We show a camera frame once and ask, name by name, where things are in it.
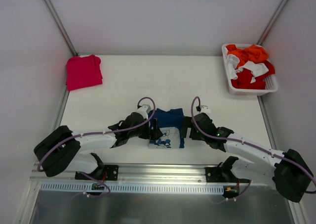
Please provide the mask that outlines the navy blue t-shirt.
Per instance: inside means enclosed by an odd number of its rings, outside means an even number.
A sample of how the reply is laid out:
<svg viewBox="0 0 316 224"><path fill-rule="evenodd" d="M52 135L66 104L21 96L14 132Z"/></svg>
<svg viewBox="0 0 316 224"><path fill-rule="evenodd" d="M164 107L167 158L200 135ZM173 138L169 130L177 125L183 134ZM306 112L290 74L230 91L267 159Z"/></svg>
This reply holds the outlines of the navy blue t-shirt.
<svg viewBox="0 0 316 224"><path fill-rule="evenodd" d="M156 140L151 139L148 145L149 149L185 148L182 133L185 116L182 108L170 109L169 111L157 108L153 119L157 119L162 136Z"/></svg>

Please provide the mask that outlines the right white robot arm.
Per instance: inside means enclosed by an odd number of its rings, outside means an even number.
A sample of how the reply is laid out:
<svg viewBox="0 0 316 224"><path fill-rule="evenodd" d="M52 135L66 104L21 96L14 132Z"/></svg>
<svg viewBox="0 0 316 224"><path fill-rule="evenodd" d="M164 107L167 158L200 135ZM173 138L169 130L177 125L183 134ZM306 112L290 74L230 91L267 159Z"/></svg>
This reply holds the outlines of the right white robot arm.
<svg viewBox="0 0 316 224"><path fill-rule="evenodd" d="M281 196L299 203L308 193L314 175L296 150L284 152L243 138L233 130L216 127L206 113L185 117L183 132L190 129L192 140L204 141L213 149L231 154L221 166L226 182L247 179L275 189Z"/></svg>

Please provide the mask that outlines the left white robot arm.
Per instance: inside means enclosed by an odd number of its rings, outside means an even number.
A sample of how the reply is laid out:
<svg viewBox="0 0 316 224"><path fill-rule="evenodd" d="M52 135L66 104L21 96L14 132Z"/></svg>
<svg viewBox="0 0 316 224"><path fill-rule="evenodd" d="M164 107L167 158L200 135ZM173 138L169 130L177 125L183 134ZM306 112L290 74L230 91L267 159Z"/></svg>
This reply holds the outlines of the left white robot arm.
<svg viewBox="0 0 316 224"><path fill-rule="evenodd" d="M87 174L99 179L103 174L103 162L93 153L95 149L114 149L134 137L150 138L150 121L155 111L132 112L118 123L102 132L74 134L68 126L60 126L34 148L38 159L38 172L54 177L64 171Z"/></svg>

